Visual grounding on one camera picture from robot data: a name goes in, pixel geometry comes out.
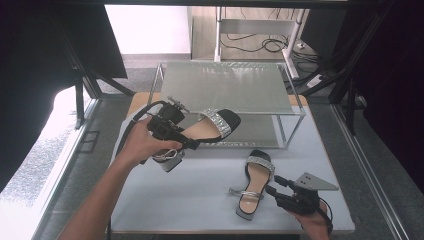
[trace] human hand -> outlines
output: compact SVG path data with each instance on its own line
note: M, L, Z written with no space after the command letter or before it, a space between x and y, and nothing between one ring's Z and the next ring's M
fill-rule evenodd
M182 147L182 144L176 141L162 141L154 138L147 129L147 124L151 118L149 116L133 126L124 147L117 156L117 160L125 159L133 168L159 150L180 149Z
M327 213L327 206L322 201L320 201L320 208L324 213ZM302 225L303 230L305 230L305 232L312 240L330 239L327 223L318 212L314 212L310 215L299 215L293 212L289 213L292 214Z

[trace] wrist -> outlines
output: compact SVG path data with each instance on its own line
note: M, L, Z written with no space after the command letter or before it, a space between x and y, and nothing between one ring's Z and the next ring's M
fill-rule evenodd
M126 157L125 155L118 154L115 160L112 162L111 167L116 167L122 171L130 172L133 168L135 168L138 164L134 163L135 161Z
M314 231L308 232L311 240L330 240L330 236L327 232L327 229L317 229Z

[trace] wall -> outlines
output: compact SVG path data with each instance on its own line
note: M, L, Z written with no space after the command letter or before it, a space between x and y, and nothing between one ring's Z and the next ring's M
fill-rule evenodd
M121 54L190 53L188 8L106 5Z

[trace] metal frame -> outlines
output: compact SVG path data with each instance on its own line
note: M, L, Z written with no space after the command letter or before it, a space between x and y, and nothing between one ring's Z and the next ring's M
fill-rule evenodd
M289 75L289 74L288 74L288 72L287 72L287 67L288 67L288 66L287 66L287 64L283 64L283 67L285 68L285 71L286 71L286 73L287 73L287 77L288 77L288 79L289 79L290 86L291 86L291 87L292 87L292 89L293 89L293 94L294 94L294 96L295 96L295 98L296 98L296 101L297 101L297 104L298 104L298 106L299 106L299 110L300 110L300 113L295 114L295 115L298 115L298 116L299 116L299 120L297 121L296 126L295 126L295 127L294 127L294 129L293 129L293 132L290 134L289 139L288 139L288 140L284 143L285 148L288 148L288 147L289 147L289 144L291 143L291 141L292 141L292 139L293 139L293 137L294 137L295 132L296 132L296 131L297 131L297 129L299 128L300 124L302 123L303 118L305 118L305 116L306 116L306 111L305 111L305 109L303 108L303 105L302 105L302 102L300 101L299 95L297 95L296 89L295 89L295 88L294 88L294 86L293 86L292 79L290 78L290 75ZM283 128L282 128L282 123L281 123L281 118L279 117L279 118L278 118L278 120L280 121L280 124L281 124L280 128L281 128L281 129L283 129Z
M289 45L282 50L287 69L292 79L299 78L296 67L291 59L293 46L296 42L305 9L299 9L295 21L293 20L249 20L249 19L222 19L222 7L216 7L216 43L214 61L221 61L221 34L261 34L261 35L290 35Z
M117 90L119 90L120 92L124 93L127 96L134 96L135 92L126 88L125 86L123 86L122 84L118 83L117 81L110 79L110 78L106 78L101 76L100 74L92 71L92 74L94 75L95 78L102 80L103 82L109 84L110 86L116 88Z
M83 112L83 114L85 114L84 119L92 121L94 110L96 109L98 104L99 101L97 99L92 99L88 103L85 113ZM40 191L40 194L35 200L34 205L32 207L32 211L34 213L34 225L27 226L27 228L33 231L33 234L37 231L37 228L39 227L41 220L47 211L48 205L50 204L50 201L52 200L55 194L56 188L59 186L60 181L62 180L62 177L64 176L68 168L69 163L72 161L72 157L77 151L80 140L83 138L84 133L87 131L87 126L88 124L84 122L81 124L80 128L77 128L76 131L71 133L52 171L46 179L46 182L42 190Z
M349 143L349 146L352 150L352 153L355 156L355 160L361 169L362 174L365 177L365 180L370 187L370 190L379 206L381 213L383 214L390 231L393 234L393 237L396 240L409 239L408 234L400 220L398 214L396 213L393 204L390 202L386 193L383 190L380 182L378 181L377 176L374 173L373 168L371 167L365 153L363 152L361 145L356 139L355 135L352 134L351 130L344 124L346 118L343 114L343 110L340 106L331 104L333 113L337 118L337 122L340 125L341 130L343 131L346 139Z

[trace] sandal heel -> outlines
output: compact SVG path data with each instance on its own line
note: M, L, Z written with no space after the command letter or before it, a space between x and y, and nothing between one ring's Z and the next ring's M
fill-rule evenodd
M170 172L172 169L174 169L178 164L180 164L184 157L184 151L178 152L174 157L167 157L164 158L162 156L153 156L153 160L155 160L157 163L159 163L160 167L165 172Z

